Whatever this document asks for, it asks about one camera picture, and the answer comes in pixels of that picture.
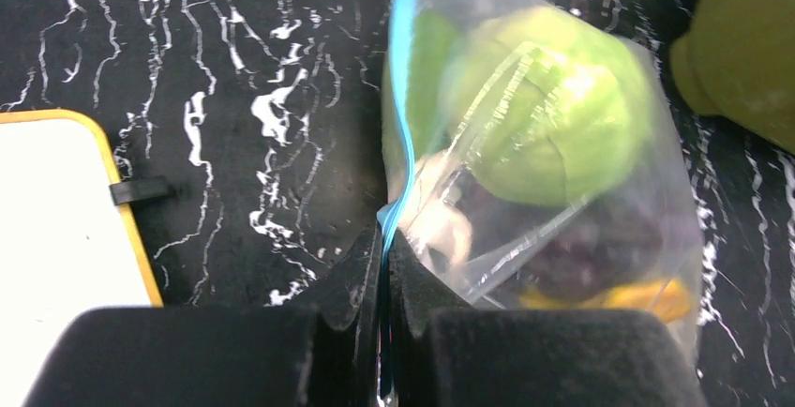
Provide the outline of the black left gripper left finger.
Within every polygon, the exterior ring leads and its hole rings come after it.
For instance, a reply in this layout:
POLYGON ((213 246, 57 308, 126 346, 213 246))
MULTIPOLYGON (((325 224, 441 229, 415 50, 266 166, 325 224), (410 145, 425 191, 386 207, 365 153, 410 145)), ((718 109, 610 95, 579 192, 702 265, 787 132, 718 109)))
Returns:
POLYGON ((370 226, 278 307, 94 309, 66 330, 29 406, 372 406, 382 237, 370 226))

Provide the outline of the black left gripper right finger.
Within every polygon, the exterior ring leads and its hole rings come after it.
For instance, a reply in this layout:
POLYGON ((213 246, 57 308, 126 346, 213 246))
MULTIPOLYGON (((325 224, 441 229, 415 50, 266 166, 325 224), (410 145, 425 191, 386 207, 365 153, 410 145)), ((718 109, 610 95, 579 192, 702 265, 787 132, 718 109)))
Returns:
POLYGON ((637 310, 475 309, 388 252, 391 362, 402 406, 703 406, 694 370, 637 310))

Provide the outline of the purple eggplant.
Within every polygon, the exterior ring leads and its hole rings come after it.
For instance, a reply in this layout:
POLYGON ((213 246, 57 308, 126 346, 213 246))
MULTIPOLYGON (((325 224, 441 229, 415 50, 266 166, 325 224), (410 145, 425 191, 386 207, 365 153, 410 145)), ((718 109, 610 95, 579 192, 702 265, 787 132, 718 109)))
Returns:
POLYGON ((437 250, 452 266, 465 262, 473 243, 471 221, 445 201, 449 189, 443 183, 459 163, 443 151, 420 158, 398 223, 407 239, 421 248, 437 250))

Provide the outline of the dark red grape bunch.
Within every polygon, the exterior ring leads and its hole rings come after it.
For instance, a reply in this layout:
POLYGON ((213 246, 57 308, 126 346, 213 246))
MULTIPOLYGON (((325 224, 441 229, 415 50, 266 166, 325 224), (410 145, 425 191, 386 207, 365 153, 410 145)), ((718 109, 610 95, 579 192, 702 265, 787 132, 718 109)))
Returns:
POLYGON ((669 189, 640 171, 575 207, 512 202, 475 182, 456 206, 472 225, 470 250, 428 259, 479 308, 603 304, 610 290, 646 279, 667 242, 660 215, 669 189))

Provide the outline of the clear zip bag blue zipper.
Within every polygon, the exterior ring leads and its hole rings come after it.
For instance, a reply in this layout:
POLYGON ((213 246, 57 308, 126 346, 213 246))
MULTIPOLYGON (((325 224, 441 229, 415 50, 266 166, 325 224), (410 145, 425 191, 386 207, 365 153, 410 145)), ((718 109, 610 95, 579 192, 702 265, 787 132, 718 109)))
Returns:
POLYGON ((546 0, 391 0, 382 390, 702 406, 703 238, 650 53, 546 0))

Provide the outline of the yellow banana bunch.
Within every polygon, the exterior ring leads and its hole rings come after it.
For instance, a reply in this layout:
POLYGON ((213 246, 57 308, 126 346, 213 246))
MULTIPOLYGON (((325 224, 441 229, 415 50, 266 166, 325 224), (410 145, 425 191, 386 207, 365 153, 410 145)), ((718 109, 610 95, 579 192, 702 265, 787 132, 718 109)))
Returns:
POLYGON ((648 311, 668 324, 685 317, 694 309, 691 292, 677 279, 648 280, 615 286, 583 301, 563 301, 526 290, 520 297, 529 309, 638 309, 648 311))

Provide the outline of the green bell pepper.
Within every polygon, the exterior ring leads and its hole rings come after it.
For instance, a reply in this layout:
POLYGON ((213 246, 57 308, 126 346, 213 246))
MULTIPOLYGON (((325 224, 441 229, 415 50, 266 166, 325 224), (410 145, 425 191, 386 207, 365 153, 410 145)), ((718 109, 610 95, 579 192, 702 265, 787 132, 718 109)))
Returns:
MULTIPOLYGON (((441 80, 451 47, 459 37, 459 30, 453 23, 432 10, 415 18, 405 116, 417 158, 438 148, 436 141, 442 119, 437 105, 441 80)), ((389 68, 384 68, 382 74, 382 156, 387 167, 403 164, 389 68)))

